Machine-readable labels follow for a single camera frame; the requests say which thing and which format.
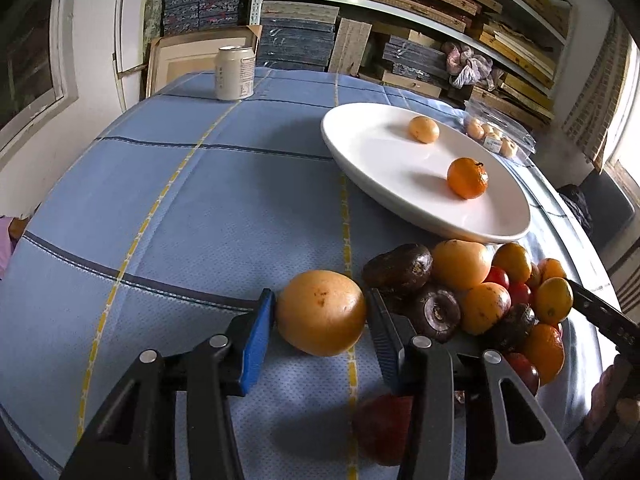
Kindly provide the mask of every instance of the cherry tomato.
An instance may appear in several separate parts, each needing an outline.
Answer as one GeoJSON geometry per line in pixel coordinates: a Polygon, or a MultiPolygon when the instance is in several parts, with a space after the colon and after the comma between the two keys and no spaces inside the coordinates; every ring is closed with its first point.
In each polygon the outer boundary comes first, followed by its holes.
{"type": "Polygon", "coordinates": [[[485,283],[497,283],[509,290],[509,277],[500,267],[492,266],[484,279],[485,283]]]}
{"type": "Polygon", "coordinates": [[[509,295],[511,296],[511,304],[513,305],[519,303],[529,304],[531,302],[531,289],[526,283],[511,283],[509,295]]]}
{"type": "Polygon", "coordinates": [[[535,395],[540,387],[538,369],[522,354],[507,354],[505,359],[518,374],[518,377],[522,379],[524,385],[535,395]]]}

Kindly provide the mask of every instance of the blue gripper pad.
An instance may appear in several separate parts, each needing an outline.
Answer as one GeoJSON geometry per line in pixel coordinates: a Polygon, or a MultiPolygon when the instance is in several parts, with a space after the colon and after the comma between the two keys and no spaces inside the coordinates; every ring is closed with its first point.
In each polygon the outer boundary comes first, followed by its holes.
{"type": "Polygon", "coordinates": [[[246,340],[242,356],[242,375],[239,385],[243,395],[246,395],[258,381],[273,326],[275,302],[276,297],[270,290],[264,290],[258,300],[254,325],[246,340]]]}

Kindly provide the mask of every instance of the screw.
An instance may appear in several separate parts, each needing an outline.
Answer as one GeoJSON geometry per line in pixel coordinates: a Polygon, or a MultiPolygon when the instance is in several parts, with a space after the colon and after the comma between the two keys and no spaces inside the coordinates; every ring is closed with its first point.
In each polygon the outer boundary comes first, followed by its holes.
{"type": "Polygon", "coordinates": [[[209,339],[209,345],[213,348],[224,348],[228,343],[229,338],[223,334],[212,336],[211,339],[209,339]]]}
{"type": "Polygon", "coordinates": [[[492,365],[497,365],[500,361],[502,361],[501,355],[498,354],[498,352],[496,352],[495,350],[487,350],[482,355],[482,357],[484,357],[484,360],[488,363],[491,363],[492,365]]]}
{"type": "Polygon", "coordinates": [[[142,354],[140,354],[140,361],[145,365],[148,365],[149,363],[155,361],[157,357],[158,354],[155,350],[145,350],[144,352],[142,352],[142,354]]]}
{"type": "Polygon", "coordinates": [[[411,339],[411,343],[416,348],[429,348],[431,346],[431,339],[423,335],[417,335],[413,339],[411,339]]]}

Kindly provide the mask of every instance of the blue tablecloth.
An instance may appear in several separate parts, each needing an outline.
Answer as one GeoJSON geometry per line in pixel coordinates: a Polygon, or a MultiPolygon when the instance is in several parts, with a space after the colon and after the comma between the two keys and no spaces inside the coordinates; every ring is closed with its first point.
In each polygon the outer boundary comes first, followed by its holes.
{"type": "MultiPolygon", "coordinates": [[[[320,121],[336,105],[377,102],[462,129],[460,110],[327,73],[258,69],[243,102],[216,101],[213,87],[211,73],[188,75],[118,118],[42,204],[0,284],[0,416],[46,480],[59,476],[140,351],[188,351],[243,312],[217,295],[255,300],[307,269],[353,269],[359,279],[376,254],[438,241],[342,175],[320,121]]],[[[522,243],[534,260],[558,258],[617,304],[593,247],[537,168],[499,160],[529,200],[522,243]]],[[[583,316],[564,327],[564,369],[539,399],[567,436],[602,362],[583,316]]],[[[335,358],[301,354],[274,333],[257,386],[232,400],[246,477],[394,479],[395,468],[349,451],[350,398],[382,390],[368,333],[354,354],[335,358]]],[[[178,418],[180,478],[184,430],[178,418]]]]}

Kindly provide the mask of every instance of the oval plate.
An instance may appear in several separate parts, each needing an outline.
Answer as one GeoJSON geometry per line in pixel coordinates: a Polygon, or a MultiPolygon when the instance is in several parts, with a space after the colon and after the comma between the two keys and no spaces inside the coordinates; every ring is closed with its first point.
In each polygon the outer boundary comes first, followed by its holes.
{"type": "Polygon", "coordinates": [[[421,115],[376,103],[342,105],[322,119],[322,137],[338,166],[378,203],[443,237],[505,243],[529,230],[531,212],[514,177],[480,144],[438,121],[433,144],[414,140],[408,124],[421,115]],[[484,164],[487,191],[464,200],[447,185],[461,156],[484,164]]]}

